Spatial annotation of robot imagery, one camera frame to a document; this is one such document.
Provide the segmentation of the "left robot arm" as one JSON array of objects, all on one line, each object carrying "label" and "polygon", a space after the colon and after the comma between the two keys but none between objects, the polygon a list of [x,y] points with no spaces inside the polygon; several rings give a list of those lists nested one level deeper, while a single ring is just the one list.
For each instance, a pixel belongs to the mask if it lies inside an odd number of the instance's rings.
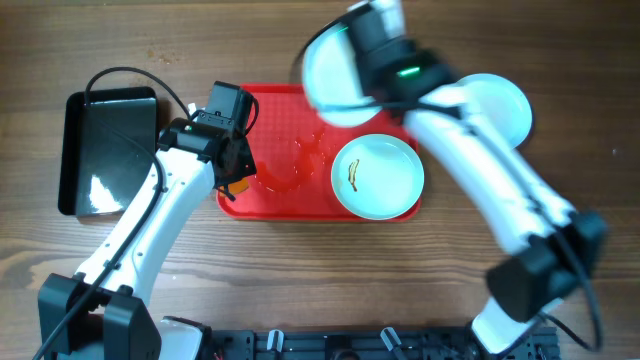
[{"label": "left robot arm", "polygon": [[148,303],[170,249],[209,194],[255,174],[253,124],[203,114],[163,131],[152,167],[111,234],[71,277],[52,274],[38,295],[38,359],[203,359],[211,329],[154,321]]}]

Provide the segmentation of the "orange sponge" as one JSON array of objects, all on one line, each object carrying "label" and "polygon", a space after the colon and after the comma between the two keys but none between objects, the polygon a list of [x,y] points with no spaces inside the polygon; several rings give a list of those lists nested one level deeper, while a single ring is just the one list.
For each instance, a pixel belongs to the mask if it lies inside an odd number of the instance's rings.
[{"label": "orange sponge", "polygon": [[247,178],[228,185],[228,192],[232,195],[240,194],[249,188],[250,184]]}]

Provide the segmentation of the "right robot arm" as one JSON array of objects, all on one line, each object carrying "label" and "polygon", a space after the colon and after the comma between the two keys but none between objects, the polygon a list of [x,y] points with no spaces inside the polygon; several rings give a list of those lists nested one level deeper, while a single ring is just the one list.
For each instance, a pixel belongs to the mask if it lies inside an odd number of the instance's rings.
[{"label": "right robot arm", "polygon": [[344,16],[357,82],[375,107],[392,111],[467,193],[506,259],[490,269],[490,297],[471,330],[492,355],[518,345],[574,290],[582,289],[593,326],[587,349],[603,345],[591,282],[605,221],[557,194],[492,125],[465,81],[404,30],[396,1],[365,1]]}]

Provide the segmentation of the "white plate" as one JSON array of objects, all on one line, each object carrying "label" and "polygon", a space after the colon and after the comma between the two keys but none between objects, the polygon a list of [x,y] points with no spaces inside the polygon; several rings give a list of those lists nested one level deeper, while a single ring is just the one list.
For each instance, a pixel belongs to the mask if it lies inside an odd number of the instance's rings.
[{"label": "white plate", "polygon": [[518,86],[490,73],[468,75],[459,83],[512,148],[525,143],[533,130],[534,114],[528,98]]},{"label": "white plate", "polygon": [[347,37],[347,13],[360,1],[330,21],[304,45],[296,58],[302,63],[301,81],[311,107],[326,123],[335,127],[356,127],[375,117],[379,101],[363,93],[354,52]]},{"label": "white plate", "polygon": [[386,134],[360,136],[347,143],[331,167],[331,186],[351,214],[374,221],[390,220],[417,205],[425,172],[405,141]]}]

